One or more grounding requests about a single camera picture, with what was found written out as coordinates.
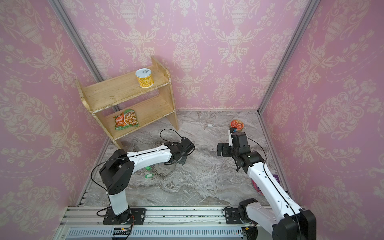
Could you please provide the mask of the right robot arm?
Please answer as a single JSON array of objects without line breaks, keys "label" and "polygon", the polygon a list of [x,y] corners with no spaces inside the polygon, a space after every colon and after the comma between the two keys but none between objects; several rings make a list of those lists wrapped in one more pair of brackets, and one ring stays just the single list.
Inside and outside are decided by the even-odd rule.
[{"label": "right robot arm", "polygon": [[274,240],[315,240],[315,215],[286,193],[266,160],[258,152],[251,151],[246,133],[230,128],[228,135],[228,143],[218,143],[217,155],[234,159],[237,170],[243,170],[257,184],[271,207],[267,210],[255,199],[244,200],[238,207],[241,220],[260,225]]}]

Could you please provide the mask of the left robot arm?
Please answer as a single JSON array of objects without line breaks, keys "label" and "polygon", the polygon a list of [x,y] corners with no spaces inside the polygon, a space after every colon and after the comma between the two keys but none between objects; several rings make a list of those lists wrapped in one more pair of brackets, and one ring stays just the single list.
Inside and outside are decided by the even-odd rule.
[{"label": "left robot arm", "polygon": [[195,145],[185,137],[181,142],[166,142],[163,145],[139,152],[119,149],[101,167],[99,174],[106,187],[110,207],[104,216],[104,225],[138,224],[144,220],[145,209],[137,214],[129,207],[126,188],[133,173],[156,164],[185,164]]}]

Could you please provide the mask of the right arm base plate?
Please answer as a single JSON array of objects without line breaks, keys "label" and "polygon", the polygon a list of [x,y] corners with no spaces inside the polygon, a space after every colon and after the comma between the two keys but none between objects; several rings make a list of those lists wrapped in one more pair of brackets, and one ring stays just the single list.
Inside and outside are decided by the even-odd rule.
[{"label": "right arm base plate", "polygon": [[227,225],[239,225],[239,224],[245,224],[245,225],[253,225],[253,221],[245,220],[242,218],[239,208],[234,208],[231,206],[226,206],[223,208],[222,214],[225,218]]}]

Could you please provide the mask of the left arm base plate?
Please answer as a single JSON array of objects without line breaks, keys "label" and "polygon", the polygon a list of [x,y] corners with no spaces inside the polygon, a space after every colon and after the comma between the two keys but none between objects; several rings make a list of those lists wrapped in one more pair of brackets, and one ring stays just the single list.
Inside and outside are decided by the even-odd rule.
[{"label": "left arm base plate", "polygon": [[120,215],[116,215],[112,209],[108,209],[103,220],[104,225],[143,225],[145,208],[128,208]]}]

